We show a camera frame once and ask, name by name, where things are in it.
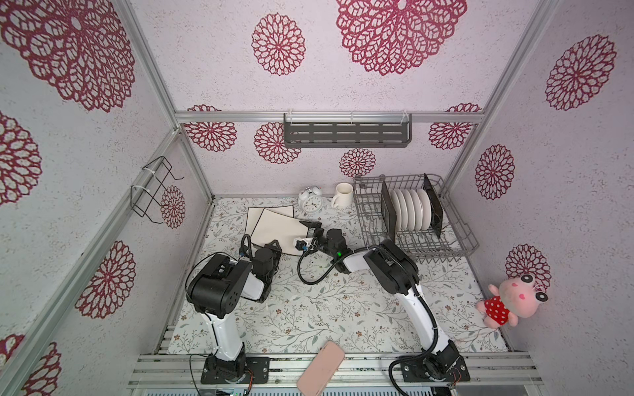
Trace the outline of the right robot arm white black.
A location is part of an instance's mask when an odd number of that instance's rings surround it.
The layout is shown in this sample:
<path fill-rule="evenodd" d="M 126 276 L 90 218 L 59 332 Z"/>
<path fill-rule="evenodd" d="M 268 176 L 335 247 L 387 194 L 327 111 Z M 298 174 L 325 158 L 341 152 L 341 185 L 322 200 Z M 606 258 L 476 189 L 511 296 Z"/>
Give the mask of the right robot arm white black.
<path fill-rule="evenodd" d="M 414 358 L 416 366 L 422 366 L 428 376 L 440 380 L 450 371 L 459 358 L 455 343 L 447 336 L 427 304 L 419 283 L 417 264 L 392 240 L 385 239 L 378 245 L 351 249 L 341 229 L 328 231 L 317 228 L 310 238 L 293 240 L 294 249 L 301 252 L 298 276 L 306 285 L 322 282 L 307 280 L 300 273 L 305 257 L 322 252 L 332 258 L 327 273 L 333 270 L 350 274 L 369 270 L 387 293 L 397 297 L 414 325 L 422 352 Z"/>

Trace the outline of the white ceramic mug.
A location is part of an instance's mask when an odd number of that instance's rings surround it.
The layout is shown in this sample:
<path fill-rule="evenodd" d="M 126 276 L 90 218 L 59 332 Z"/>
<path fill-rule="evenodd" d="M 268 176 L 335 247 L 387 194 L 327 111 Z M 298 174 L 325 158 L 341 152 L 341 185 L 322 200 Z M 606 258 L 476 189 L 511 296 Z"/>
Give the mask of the white ceramic mug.
<path fill-rule="evenodd" d="M 353 185 L 347 182 L 339 183 L 335 188 L 335 195 L 332 198 L 331 206 L 336 209 L 343 209 L 353 204 Z"/>

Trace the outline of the grey wall shelf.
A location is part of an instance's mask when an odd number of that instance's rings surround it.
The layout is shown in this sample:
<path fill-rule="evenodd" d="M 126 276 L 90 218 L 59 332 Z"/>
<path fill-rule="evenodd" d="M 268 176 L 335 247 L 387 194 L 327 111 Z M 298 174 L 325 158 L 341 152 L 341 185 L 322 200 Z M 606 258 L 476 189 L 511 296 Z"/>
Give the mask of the grey wall shelf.
<path fill-rule="evenodd" d="M 401 149 L 412 141 L 409 115 L 398 121 L 361 122 L 356 120 L 296 120 L 283 115 L 282 137 L 294 149 Z"/>

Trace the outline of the white square plate black rim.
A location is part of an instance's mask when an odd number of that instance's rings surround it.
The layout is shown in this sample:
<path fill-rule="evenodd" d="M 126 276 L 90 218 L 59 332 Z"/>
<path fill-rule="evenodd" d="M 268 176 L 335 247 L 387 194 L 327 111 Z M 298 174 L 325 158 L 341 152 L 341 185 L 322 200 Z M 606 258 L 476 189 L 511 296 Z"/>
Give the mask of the white square plate black rim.
<path fill-rule="evenodd" d="M 248 235 L 253 234 L 255 227 L 257 225 L 257 222 L 259 221 L 261 215 L 263 214 L 265 210 L 272 211 L 273 213 L 278 215 L 285 215 L 287 217 L 292 217 L 292 218 L 294 217 L 294 214 L 295 214 L 293 206 L 249 207 L 247 219 L 246 219 L 245 231 L 244 231 L 246 234 Z"/>

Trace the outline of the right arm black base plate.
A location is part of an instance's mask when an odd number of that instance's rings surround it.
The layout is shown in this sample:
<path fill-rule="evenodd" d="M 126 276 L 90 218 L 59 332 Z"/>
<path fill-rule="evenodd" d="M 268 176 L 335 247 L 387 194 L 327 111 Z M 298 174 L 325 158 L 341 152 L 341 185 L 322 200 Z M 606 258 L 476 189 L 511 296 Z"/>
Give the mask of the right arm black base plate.
<path fill-rule="evenodd" d="M 471 380 L 467 363 L 456 344 L 449 340 L 442 351 L 426 358 L 417 358 L 401 363 L 402 376 L 406 383 L 448 382 L 457 384 Z"/>

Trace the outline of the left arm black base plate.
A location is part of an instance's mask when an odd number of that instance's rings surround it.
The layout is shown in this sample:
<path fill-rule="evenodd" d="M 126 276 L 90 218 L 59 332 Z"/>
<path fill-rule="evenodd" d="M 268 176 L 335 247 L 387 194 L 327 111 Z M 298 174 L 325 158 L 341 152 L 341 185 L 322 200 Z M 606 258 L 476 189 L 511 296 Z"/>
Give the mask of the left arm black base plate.
<path fill-rule="evenodd" d="M 239 356 L 236 361 L 223 361 L 208 356 L 201 374 L 201 384 L 267 384 L 271 359 Z"/>

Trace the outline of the black square plate glossy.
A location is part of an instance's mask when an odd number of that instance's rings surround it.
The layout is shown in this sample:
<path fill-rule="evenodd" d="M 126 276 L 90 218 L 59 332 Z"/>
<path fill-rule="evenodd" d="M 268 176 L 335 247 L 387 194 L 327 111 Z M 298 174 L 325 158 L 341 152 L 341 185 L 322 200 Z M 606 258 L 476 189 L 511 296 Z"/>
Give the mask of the black square plate glossy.
<path fill-rule="evenodd" d="M 442 235 L 443 209 L 439 197 L 426 173 L 424 173 L 424 191 L 427 193 L 431 204 L 431 228 L 440 239 Z"/>

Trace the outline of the white twin bell alarm clock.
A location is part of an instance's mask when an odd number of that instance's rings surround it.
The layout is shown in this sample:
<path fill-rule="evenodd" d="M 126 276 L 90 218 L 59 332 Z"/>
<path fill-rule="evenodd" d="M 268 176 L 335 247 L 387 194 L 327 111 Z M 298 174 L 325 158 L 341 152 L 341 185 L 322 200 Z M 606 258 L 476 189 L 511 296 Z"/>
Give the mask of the white twin bell alarm clock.
<path fill-rule="evenodd" d="M 315 214 L 324 206 L 322 189 L 318 186 L 308 186 L 297 198 L 298 206 L 307 214 Z"/>

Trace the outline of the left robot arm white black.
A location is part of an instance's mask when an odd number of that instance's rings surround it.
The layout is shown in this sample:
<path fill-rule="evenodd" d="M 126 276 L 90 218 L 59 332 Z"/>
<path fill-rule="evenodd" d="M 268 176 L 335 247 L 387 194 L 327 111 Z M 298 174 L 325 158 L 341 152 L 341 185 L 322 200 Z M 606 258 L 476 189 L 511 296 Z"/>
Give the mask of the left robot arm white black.
<path fill-rule="evenodd" d="M 255 252 L 250 244 L 244 244 L 238 260 L 225 252 L 214 252 L 201 260 L 202 269 L 196 275 L 188 276 L 187 301 L 206 320 L 216 343 L 216 350 L 205 360 L 201 383 L 255 379 L 234 310 L 242 299 L 257 303 L 267 300 L 281 256 L 276 239 Z"/>

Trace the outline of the pink phone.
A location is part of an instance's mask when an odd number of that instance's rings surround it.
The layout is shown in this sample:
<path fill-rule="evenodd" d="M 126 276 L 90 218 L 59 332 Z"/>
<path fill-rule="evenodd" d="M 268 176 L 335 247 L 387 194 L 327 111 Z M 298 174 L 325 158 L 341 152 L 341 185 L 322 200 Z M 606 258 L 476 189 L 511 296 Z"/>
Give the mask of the pink phone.
<path fill-rule="evenodd" d="M 321 395 L 344 359 L 344 350 L 336 343 L 328 341 L 300 376 L 297 389 L 302 395 Z"/>

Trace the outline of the pink pig plush toy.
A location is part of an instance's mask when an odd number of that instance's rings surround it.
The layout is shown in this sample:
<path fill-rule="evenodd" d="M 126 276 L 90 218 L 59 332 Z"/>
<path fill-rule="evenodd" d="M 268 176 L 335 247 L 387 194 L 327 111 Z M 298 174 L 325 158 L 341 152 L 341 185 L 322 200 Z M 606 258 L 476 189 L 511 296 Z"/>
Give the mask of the pink pig plush toy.
<path fill-rule="evenodd" d="M 508 324 L 518 325 L 520 318 L 530 318 L 545 304 L 549 297 L 546 292 L 535 287 L 536 278 L 529 273 L 504 280 L 499 286 L 488 285 L 492 297 L 479 301 L 475 307 L 485 315 L 484 324 L 498 329 Z"/>

